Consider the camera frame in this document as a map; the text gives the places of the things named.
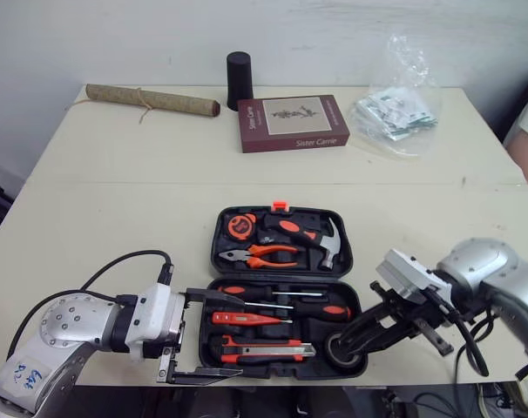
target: screwdriver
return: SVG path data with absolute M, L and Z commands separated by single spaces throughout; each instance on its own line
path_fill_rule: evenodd
M 331 320 L 333 322 L 346 322 L 351 319 L 351 309 L 340 305 L 324 303 L 302 303 L 296 301 L 293 305 L 275 305 L 272 303 L 245 302 L 250 307 L 273 307 L 276 309 L 293 309 L 297 318 L 316 318 L 318 320 Z
M 323 293 L 314 292 L 274 292 L 271 286 L 227 286 L 219 287 L 218 290 L 243 300 L 272 300 L 278 294 L 313 297 L 322 297 L 324 295 Z
M 212 323 L 215 325 L 241 325 L 242 327 L 252 327 L 256 325 L 275 325 L 282 322 L 291 324 L 292 320 L 280 320 L 273 316 L 257 315 L 256 313 L 243 312 L 214 312 Z

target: table surface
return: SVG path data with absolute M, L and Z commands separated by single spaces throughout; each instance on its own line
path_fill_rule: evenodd
M 225 103 L 223 87 L 146 87 Z M 366 89 L 260 87 L 257 97 L 333 93 L 342 111 Z M 0 228 L 0 367 L 14 330 L 46 294 L 79 287 L 108 260 L 139 249 L 168 251 L 172 288 L 206 287 L 218 274 L 210 244 L 227 206 L 328 208 L 343 217 L 355 258 L 342 278 L 362 308 L 379 299 L 369 283 L 391 248 L 434 266 L 460 240 L 504 239 L 528 260 L 528 185 L 460 89 L 443 89 L 434 148 L 422 158 L 396 159 L 352 134 L 329 149 L 242 154 L 237 114 L 217 118 L 83 103 L 72 107 Z M 98 280 L 102 293 L 137 293 L 150 286 L 160 261 L 129 260 Z M 38 318 L 25 335 L 37 330 Z M 198 361 L 200 304 L 186 310 L 179 369 Z M 440 330 L 455 347 L 455 328 Z M 467 361 L 460 381 L 506 381 L 527 362 L 523 347 L 498 323 L 480 347 L 491 375 Z M 334 381 L 235 378 L 222 385 L 406 385 L 447 383 L 454 354 L 441 358 L 423 337 L 369 357 L 360 377 Z M 154 385 L 157 361 L 134 364 L 126 354 L 92 356 L 78 383 Z

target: book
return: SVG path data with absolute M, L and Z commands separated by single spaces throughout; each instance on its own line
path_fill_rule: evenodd
M 243 152 L 344 146 L 349 129 L 332 95 L 238 102 Z

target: pliers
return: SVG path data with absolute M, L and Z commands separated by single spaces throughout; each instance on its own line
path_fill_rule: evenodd
M 299 250 L 294 246 L 257 246 L 252 245 L 247 250 L 229 250 L 220 253 L 219 256 L 229 261 L 245 261 L 250 268 L 259 267 L 293 267 L 297 263 L 273 263 L 260 258 L 261 255 L 275 253 L 278 251 L 287 251 L 297 253 Z

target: clear plastic bag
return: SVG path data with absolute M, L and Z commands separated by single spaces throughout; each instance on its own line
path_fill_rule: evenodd
M 351 124 L 374 145 L 414 157 L 429 150 L 440 114 L 440 88 L 407 38 L 392 36 L 365 98 L 350 112 Z

